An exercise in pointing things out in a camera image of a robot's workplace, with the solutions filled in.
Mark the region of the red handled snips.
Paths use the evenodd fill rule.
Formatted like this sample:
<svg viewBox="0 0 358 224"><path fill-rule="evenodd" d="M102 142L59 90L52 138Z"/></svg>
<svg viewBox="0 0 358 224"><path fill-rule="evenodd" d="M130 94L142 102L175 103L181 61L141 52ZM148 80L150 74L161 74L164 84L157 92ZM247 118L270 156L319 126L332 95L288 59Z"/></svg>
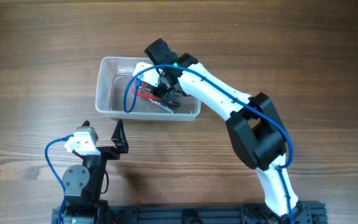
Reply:
<svg viewBox="0 0 358 224"><path fill-rule="evenodd" d="M145 83L141 83L138 87L136 95L138 97L154 100L154 101L161 101L162 99L152 94L152 87L150 85L146 85Z"/></svg>

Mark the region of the clear plastic container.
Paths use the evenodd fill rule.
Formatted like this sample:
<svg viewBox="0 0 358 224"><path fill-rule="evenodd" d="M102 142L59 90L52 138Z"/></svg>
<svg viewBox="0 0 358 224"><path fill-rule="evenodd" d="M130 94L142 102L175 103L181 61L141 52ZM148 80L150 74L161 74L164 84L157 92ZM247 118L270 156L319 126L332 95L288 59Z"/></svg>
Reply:
<svg viewBox="0 0 358 224"><path fill-rule="evenodd" d="M148 58L105 57L101 61L96 85L95 108L108 118L193 121L201 112L201 101L192 96L175 96L180 105L170 111L158 102L138 96L134 109L126 113L123 108L124 91L132 78L137 63L151 64Z"/></svg>

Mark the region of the orange black needle-nose pliers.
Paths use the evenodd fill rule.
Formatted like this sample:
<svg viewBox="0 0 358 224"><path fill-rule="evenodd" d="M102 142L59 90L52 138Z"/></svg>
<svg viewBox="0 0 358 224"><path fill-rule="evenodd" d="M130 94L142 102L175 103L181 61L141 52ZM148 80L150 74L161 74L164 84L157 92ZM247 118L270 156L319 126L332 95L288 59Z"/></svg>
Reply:
<svg viewBox="0 0 358 224"><path fill-rule="evenodd" d="M177 101L167 101L168 106L177 108L180 106L180 103Z"/></svg>

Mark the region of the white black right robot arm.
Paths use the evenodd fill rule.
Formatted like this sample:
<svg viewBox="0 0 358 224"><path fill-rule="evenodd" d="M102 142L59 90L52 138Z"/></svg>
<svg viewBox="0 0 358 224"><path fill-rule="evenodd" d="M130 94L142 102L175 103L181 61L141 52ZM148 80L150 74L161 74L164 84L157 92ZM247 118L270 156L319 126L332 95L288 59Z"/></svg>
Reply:
<svg viewBox="0 0 358 224"><path fill-rule="evenodd" d="M177 55L163 39L152 42L144 52L160 75L159 95L178 91L199 99L220 115L237 157L256 170L266 206L292 222L299 198L291 187L287 168L294 149L272 100L264 93L251 96L230 87L192 55Z"/></svg>

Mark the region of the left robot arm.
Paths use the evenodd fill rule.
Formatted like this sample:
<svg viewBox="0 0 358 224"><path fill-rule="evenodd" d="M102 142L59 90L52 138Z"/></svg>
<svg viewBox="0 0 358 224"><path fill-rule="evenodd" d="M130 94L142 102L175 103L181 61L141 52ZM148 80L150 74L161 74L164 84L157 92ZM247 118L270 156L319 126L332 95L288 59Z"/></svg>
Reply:
<svg viewBox="0 0 358 224"><path fill-rule="evenodd" d="M85 121L72 135L53 140L45 148L45 158L63 189L63 200L52 210L51 223L119 223L119 216L106 200L101 199L109 187L107 161L119 160L128 153L129 146L122 120L111 136L113 146L97 146L98 135L89 121ZM53 168L48 149L64 142L68 152L82 159L82 164L69 167L60 178Z"/></svg>

